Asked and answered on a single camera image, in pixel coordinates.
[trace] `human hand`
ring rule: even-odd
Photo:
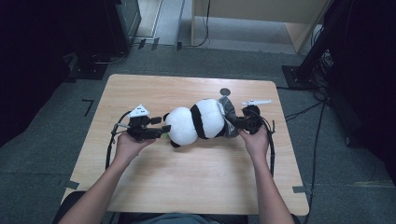
[[[144,147],[154,143],[155,140],[145,139],[137,142],[128,133],[122,133],[117,140],[116,156],[112,163],[122,165],[122,167],[126,168]]]
[[[249,134],[242,129],[239,129],[238,132],[245,140],[245,146],[250,158],[253,161],[266,161],[263,158],[267,155],[269,146],[267,130],[261,126],[255,134]]]

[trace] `human arm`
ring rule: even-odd
[[[100,223],[123,172],[139,152],[154,141],[155,139],[149,139],[136,142],[128,133],[121,134],[113,162],[64,215],[60,223]]]
[[[265,159],[269,145],[267,131],[260,127],[255,134],[248,134],[243,130],[238,130],[238,132],[245,140],[247,152],[254,167],[260,223],[294,223],[271,176],[267,159]]]

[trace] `person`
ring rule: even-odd
[[[269,147],[266,130],[260,127],[255,134],[248,134],[244,130],[238,130],[238,132],[245,140],[246,149],[254,167],[260,223],[299,223],[297,217],[290,215],[290,211],[280,196],[271,176],[267,160],[265,159]],[[136,142],[128,133],[122,133],[118,137],[116,155],[113,162],[86,192],[76,191],[77,197],[71,200],[68,200],[67,197],[64,200],[53,223],[100,223],[123,172],[144,147],[154,142],[155,139]],[[154,214],[154,216],[150,214],[140,216],[131,214],[131,217],[136,217],[139,221],[142,221],[139,223],[158,224],[247,223],[248,220],[246,216],[242,218],[241,216],[235,216],[234,220],[232,220],[233,217],[230,218],[228,216],[221,219],[213,218],[213,216],[189,214]]]

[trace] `white plush body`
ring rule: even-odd
[[[197,107],[201,113],[201,120],[206,138],[216,137],[224,127],[224,117],[219,108],[218,101],[206,99],[198,102]],[[186,107],[178,107],[165,119],[166,125],[171,125],[168,133],[173,142],[186,146],[196,141],[198,133],[192,120],[193,114]]]
[[[196,104],[201,112],[205,136],[214,138],[224,127],[224,118],[219,103],[214,99],[202,100]]]

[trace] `wooden panel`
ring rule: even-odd
[[[211,1],[210,17],[283,21],[310,24],[328,0],[216,0]],[[195,16],[206,16],[208,0],[194,0]]]
[[[242,101],[273,100],[260,109],[266,119],[276,123],[275,182],[290,211],[306,215],[305,194],[292,190],[303,184],[276,86],[269,81],[113,75],[71,180],[80,184],[78,190],[87,190],[103,173],[110,131],[124,112],[143,104],[151,117],[163,116],[205,98],[219,99],[221,88],[231,91],[238,115],[242,115]],[[123,174],[109,211],[258,214],[254,172],[243,139],[199,139],[178,149],[171,147],[169,139],[158,139]]]
[[[300,52],[309,36],[314,32],[317,24],[321,23],[329,4],[330,1],[327,2],[321,10],[318,8],[316,11],[313,11],[311,21],[309,23],[285,23],[291,43],[293,44],[296,52]]]

